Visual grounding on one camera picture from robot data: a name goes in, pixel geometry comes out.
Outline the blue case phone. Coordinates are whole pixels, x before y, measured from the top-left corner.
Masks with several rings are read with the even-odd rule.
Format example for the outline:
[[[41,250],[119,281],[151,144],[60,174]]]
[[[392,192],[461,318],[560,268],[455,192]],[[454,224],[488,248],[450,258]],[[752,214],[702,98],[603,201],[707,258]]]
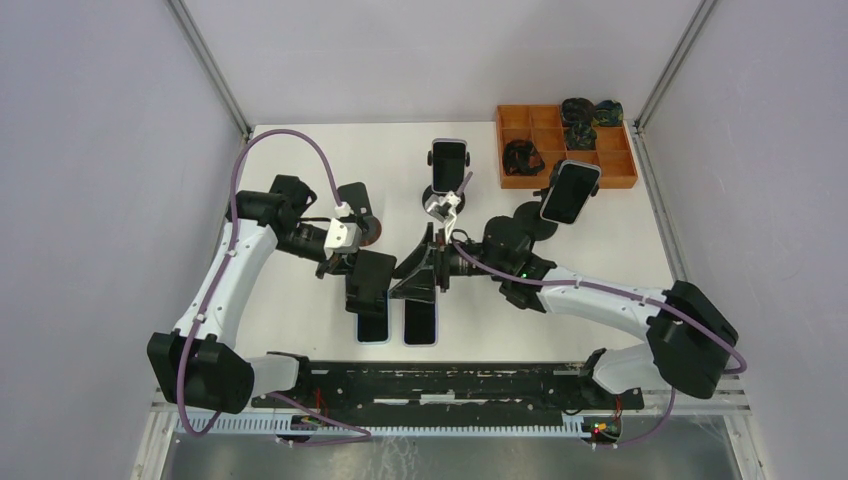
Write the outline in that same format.
[[[384,344],[390,339],[390,319],[387,311],[379,314],[358,314],[355,339],[360,344]]]

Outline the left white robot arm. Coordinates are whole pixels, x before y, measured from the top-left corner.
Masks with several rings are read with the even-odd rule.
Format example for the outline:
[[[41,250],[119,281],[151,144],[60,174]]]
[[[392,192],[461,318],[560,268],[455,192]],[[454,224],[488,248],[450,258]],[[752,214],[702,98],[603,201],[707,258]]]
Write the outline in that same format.
[[[326,229],[303,222],[317,196],[296,176],[278,175],[269,191],[241,190],[227,214],[223,239],[198,293],[169,333],[155,333],[147,356],[165,399],[188,407],[237,414],[254,397],[275,391],[290,407],[306,405],[313,379],[292,354],[244,359],[235,351],[238,326],[259,273],[275,251],[327,264],[331,246],[354,239],[353,227],[371,213],[361,182],[338,193],[352,210]]]

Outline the brown base phone stand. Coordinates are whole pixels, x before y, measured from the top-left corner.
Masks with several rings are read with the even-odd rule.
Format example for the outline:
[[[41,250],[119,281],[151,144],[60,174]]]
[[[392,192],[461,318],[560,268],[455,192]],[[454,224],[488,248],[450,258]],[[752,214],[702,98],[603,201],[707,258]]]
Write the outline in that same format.
[[[373,212],[366,185],[354,182],[338,187],[342,201],[352,209],[352,214],[343,217],[344,222],[355,221],[361,229],[360,246],[367,247],[378,241],[382,234],[382,224]]]

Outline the lilac case phone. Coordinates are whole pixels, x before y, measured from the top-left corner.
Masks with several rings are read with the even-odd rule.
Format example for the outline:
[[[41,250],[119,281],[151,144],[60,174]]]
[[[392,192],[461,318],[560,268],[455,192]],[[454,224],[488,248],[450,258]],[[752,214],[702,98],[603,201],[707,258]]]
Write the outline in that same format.
[[[437,306],[406,300],[404,302],[403,342],[407,346],[431,346],[437,341]]]

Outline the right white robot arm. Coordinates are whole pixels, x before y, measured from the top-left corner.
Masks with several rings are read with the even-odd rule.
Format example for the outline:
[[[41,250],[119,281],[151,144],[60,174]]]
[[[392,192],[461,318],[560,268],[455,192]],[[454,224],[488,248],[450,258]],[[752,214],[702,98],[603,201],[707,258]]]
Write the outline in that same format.
[[[636,388],[674,389],[711,398],[720,379],[745,367],[735,346],[738,333],[696,285],[677,280],[667,289],[610,283],[579,274],[533,251],[534,239],[508,216],[491,218],[481,241],[460,240],[461,230],[432,225],[396,268],[395,300],[435,304],[454,277],[487,276],[511,305],[542,314],[594,321],[639,339],[624,349],[597,349],[577,382],[580,400],[602,408]]]

